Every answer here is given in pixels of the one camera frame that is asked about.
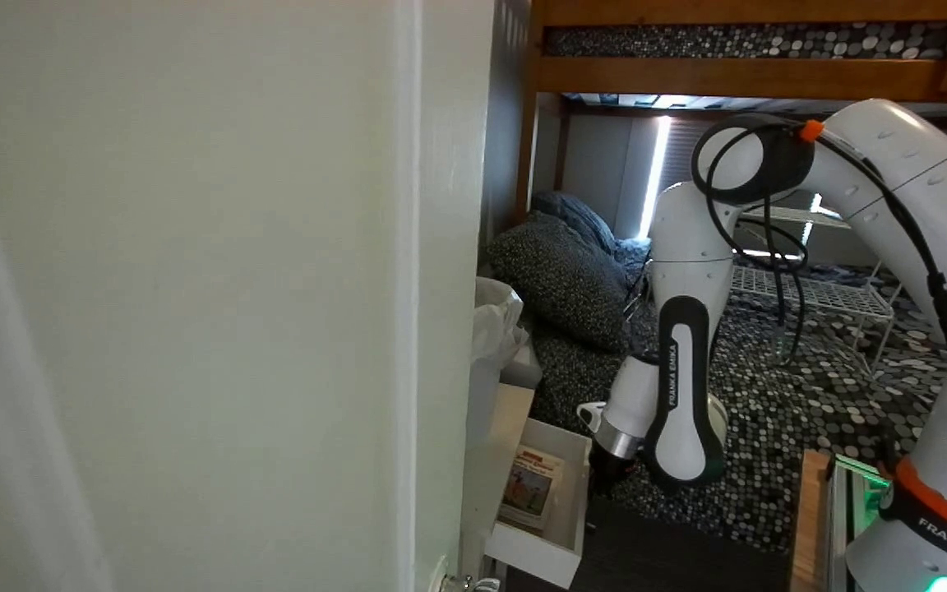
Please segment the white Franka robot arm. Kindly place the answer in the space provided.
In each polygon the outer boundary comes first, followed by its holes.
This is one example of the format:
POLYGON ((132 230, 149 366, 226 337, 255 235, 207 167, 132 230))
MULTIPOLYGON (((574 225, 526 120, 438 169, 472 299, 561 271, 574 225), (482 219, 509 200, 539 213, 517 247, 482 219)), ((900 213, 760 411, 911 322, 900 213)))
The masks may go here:
MULTIPOLYGON (((645 458, 669 483, 699 483, 722 458, 711 408, 711 342, 733 287, 733 217, 810 189, 894 271, 947 345, 947 133, 889 99, 822 120, 746 116, 713 123, 690 174, 659 203, 651 235, 659 354, 628 358, 582 408, 592 441, 645 458)), ((947 592, 947 379, 911 452, 889 475, 878 520, 847 541, 861 592, 947 592)))

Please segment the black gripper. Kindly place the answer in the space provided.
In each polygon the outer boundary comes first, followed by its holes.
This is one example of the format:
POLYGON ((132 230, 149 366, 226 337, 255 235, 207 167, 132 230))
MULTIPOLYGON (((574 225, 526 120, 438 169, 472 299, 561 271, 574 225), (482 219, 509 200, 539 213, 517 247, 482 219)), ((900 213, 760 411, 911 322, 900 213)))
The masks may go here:
POLYGON ((608 496, 628 475, 632 475, 632 460, 621 460, 602 446, 592 446, 592 492, 594 496, 608 496))

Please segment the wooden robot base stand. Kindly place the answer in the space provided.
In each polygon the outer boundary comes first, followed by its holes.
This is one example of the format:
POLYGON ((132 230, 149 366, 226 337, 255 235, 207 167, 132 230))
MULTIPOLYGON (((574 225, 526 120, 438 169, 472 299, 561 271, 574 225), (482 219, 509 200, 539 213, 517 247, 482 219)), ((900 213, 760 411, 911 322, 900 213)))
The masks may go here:
POLYGON ((861 592, 847 546, 878 520, 889 479, 869 463, 806 449, 788 560, 788 592, 861 592))

